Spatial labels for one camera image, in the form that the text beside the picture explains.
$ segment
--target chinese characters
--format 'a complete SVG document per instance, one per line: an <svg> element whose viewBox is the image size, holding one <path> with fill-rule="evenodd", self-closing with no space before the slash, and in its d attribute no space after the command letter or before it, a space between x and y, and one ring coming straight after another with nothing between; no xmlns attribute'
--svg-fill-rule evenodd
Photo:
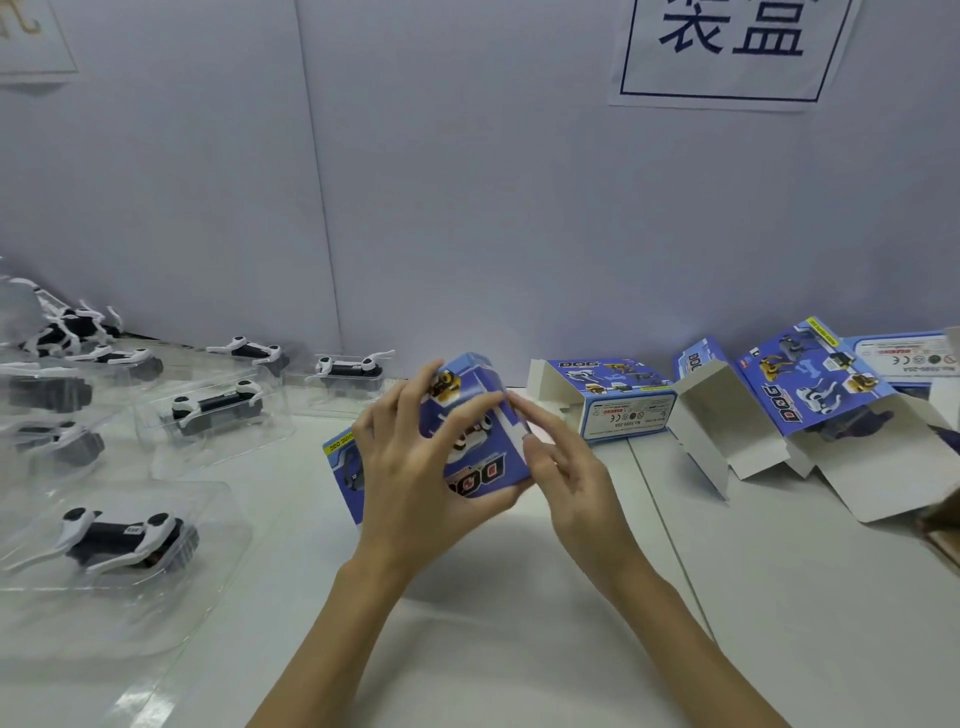
<svg viewBox="0 0 960 728"><path fill-rule="evenodd" d="M668 3L673 3L675 0L667 0ZM703 2L713 2L713 3L727 3L730 0L703 0ZM668 12L663 16L664 20L670 21L682 21L684 25L675 30L673 33L663 36L660 39L660 45L664 43L669 43L671 40L676 40L676 44L673 47L675 53L680 53L685 51L691 45L693 45L693 40L686 37L687 32L690 29L693 29L697 34L697 39L700 41L700 44L709 50L711 53L720 53L723 50L723 46L715 45L710 41L720 35L720 25L723 23L730 22L729 15L712 15L712 14L703 14L703 8L699 2L693 2L693 0L686 0L686 6L689 8L693 6L693 13L687 12ZM708 33L704 32L704 23L710 23L713 25L710 28Z"/></svg>
<svg viewBox="0 0 960 728"><path fill-rule="evenodd" d="M667 0L670 5L675 2L678 0ZM799 25L805 2L807 0L760 0L754 19L756 25L747 28L742 44L732 48L731 52L751 56L802 56L804 51L799 45L803 29ZM704 12L703 5L706 3L728 4L727 12ZM712 54L720 54L724 46L717 36L721 33L721 26L731 22L729 3L730 0L685 0L685 5L692 8L692 12L667 12L663 15L664 22L680 22L683 25L662 36L660 45L673 41L674 53L681 53L694 45L693 35L701 47Z"/></svg>
<svg viewBox="0 0 960 728"><path fill-rule="evenodd" d="M755 22L768 25L749 27L743 39L743 45L734 48L733 52L751 56L802 56L804 52L797 45L800 43L800 33L803 29L782 26L798 25L803 13L803 0L790 3L761 0L756 9ZM772 28L769 24L774 24L776 27Z"/></svg>

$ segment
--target paper sign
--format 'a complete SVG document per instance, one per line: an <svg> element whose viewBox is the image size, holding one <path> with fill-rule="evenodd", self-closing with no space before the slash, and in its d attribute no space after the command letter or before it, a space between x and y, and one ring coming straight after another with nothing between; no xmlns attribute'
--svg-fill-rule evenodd
<svg viewBox="0 0 960 728"><path fill-rule="evenodd" d="M0 84L59 84L79 76L49 0L0 0Z"/></svg>
<svg viewBox="0 0 960 728"><path fill-rule="evenodd" d="M862 0L629 0L614 106L803 111L823 98Z"/></svg>

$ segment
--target open cardboard box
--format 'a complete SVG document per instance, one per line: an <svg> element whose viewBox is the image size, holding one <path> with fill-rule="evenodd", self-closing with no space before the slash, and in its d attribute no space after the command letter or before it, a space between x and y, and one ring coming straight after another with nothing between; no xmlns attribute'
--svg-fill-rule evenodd
<svg viewBox="0 0 960 728"><path fill-rule="evenodd" d="M929 425L929 402L898 393L819 319L783 331L731 363L712 339L677 361L670 429L723 495L778 463L814 467L861 522L938 503L960 481L960 457Z"/></svg>
<svg viewBox="0 0 960 728"><path fill-rule="evenodd" d="M676 398L634 359L534 359L527 392L591 443L665 430Z"/></svg>

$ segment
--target left hand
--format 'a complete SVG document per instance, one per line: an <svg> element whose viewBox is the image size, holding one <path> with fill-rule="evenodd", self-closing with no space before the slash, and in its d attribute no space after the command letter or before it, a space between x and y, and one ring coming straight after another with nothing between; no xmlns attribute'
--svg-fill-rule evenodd
<svg viewBox="0 0 960 728"><path fill-rule="evenodd" d="M532 483L479 498L458 496L447 487L444 466L454 443L504 396L493 392L467 400L433 437L423 437L420 403L442 364L432 361L413 379L398 383L353 425L366 483L353 560L407 581L474 528L511 508Z"/></svg>

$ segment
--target white table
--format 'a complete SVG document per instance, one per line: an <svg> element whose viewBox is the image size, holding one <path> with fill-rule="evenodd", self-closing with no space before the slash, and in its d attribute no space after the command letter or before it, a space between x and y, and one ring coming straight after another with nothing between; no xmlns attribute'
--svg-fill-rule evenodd
<svg viewBox="0 0 960 728"><path fill-rule="evenodd" d="M191 640L130 664L0 661L5 726L245 723L357 538L320 448L345 421L297 418L297 425L286 441L191 476L228 482L254 529L232 583ZM597 454L650 560L699 616L629 445ZM633 636L563 552L536 489L411 586L373 653L354 718L684 725Z"/></svg>
<svg viewBox="0 0 960 728"><path fill-rule="evenodd" d="M907 524L785 467L725 503L671 434L631 447L715 639L794 728L960 723L960 579Z"/></svg>

